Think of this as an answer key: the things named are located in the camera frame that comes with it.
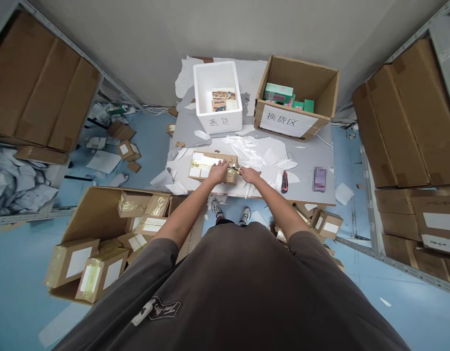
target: blue floor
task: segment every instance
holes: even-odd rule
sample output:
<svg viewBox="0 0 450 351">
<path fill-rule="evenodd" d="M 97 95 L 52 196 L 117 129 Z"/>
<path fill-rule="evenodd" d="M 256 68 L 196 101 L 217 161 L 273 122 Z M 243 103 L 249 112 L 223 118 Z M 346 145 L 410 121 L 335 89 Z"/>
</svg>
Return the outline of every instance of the blue floor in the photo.
<svg viewBox="0 0 450 351">
<path fill-rule="evenodd" d="M 99 185 L 108 185 L 116 173 L 130 175 L 125 186 L 147 188 L 149 182 L 165 167 L 169 137 L 166 126 L 174 123 L 169 115 L 150 117 L 131 115 L 131 127 L 138 132 L 133 142 L 138 144 L 142 158 L 139 173 L 129 171 L 127 163 L 121 161 L 115 171 L 107 177 L 96 178 Z M 336 185 L 345 183 L 355 193 L 346 206 L 337 204 L 331 212 L 344 219 L 339 235 L 352 237 L 354 234 L 369 237 L 363 169 L 359 138 L 348 139 L 341 128 L 333 127 Z M 104 136 L 106 131 L 99 127 L 84 129 L 82 138 Z M 116 153 L 113 146 L 107 149 Z M 71 155 L 75 167 L 69 175 L 93 177 L 95 171 L 85 165 L 92 154 L 81 147 Z M 66 179 L 60 189 L 58 203 L 75 206 L 91 182 Z M 259 211 L 264 220 L 272 216 L 263 200 L 232 198 L 222 206 L 227 218 L 238 220 L 243 206 Z M 211 212 L 207 213 L 203 233 L 215 223 Z M 48 261 L 53 246 L 70 220 L 69 217 L 30 222 L 10 231 L 0 228 L 0 350 L 45 350 L 42 342 L 51 349 L 51 338 L 38 335 L 55 317 L 62 313 L 66 327 L 73 325 L 83 316 L 87 307 L 51 298 L 43 285 Z M 346 268 L 348 276 L 360 287 L 375 308 L 397 329 L 412 350 L 450 350 L 450 294 L 385 265 L 371 257 L 354 251 L 342 244 L 327 240 L 336 251 Z M 383 298 L 392 306 L 386 306 Z"/>
</svg>

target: handwritten label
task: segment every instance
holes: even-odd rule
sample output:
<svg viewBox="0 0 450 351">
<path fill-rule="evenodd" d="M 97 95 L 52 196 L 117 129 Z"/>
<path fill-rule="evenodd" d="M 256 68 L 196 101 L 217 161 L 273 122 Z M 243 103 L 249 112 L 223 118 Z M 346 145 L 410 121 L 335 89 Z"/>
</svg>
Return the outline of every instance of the handwritten label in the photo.
<svg viewBox="0 0 450 351">
<path fill-rule="evenodd" d="M 317 118 L 265 105 L 260 127 L 291 137 L 301 137 Z"/>
</svg>

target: gray t-shirt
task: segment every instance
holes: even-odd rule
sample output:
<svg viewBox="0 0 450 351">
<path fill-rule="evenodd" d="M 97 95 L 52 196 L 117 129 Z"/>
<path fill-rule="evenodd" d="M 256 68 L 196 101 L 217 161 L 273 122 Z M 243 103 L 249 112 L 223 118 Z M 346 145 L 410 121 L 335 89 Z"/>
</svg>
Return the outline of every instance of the gray t-shirt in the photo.
<svg viewBox="0 0 450 351">
<path fill-rule="evenodd" d="M 175 265 L 153 240 L 54 350 L 408 350 L 309 232 L 208 230 Z"/>
</svg>

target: hand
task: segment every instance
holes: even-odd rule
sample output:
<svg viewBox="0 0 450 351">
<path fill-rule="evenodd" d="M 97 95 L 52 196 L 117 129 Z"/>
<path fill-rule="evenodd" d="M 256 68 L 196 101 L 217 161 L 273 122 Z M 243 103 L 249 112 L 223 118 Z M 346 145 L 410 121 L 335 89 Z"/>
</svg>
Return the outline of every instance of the hand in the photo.
<svg viewBox="0 0 450 351">
<path fill-rule="evenodd" d="M 256 180 L 261 178 L 261 172 L 256 171 L 252 168 L 240 168 L 240 174 L 243 177 L 243 179 L 246 181 L 246 183 L 251 183 L 254 185 Z"/>
<path fill-rule="evenodd" d="M 220 183 L 226 183 L 226 172 L 228 170 L 228 162 L 220 160 L 218 164 L 212 165 L 209 171 L 207 180 L 211 183 L 218 185 Z"/>
</svg>

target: cable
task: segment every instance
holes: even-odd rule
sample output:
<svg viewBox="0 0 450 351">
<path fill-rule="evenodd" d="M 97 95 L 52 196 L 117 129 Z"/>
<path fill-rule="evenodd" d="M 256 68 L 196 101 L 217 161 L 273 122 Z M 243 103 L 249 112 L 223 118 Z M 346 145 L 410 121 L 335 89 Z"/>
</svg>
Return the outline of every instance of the cable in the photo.
<svg viewBox="0 0 450 351">
<path fill-rule="evenodd" d="M 324 143 L 326 143 L 327 145 L 329 145 L 332 149 L 334 149 L 334 147 L 331 145 L 331 144 L 329 144 L 329 143 L 327 143 L 323 138 L 321 138 L 317 133 L 316 133 L 316 135 L 317 135 L 317 137 L 319 138 L 319 139 L 321 139 L 322 141 L 324 141 Z"/>
</svg>

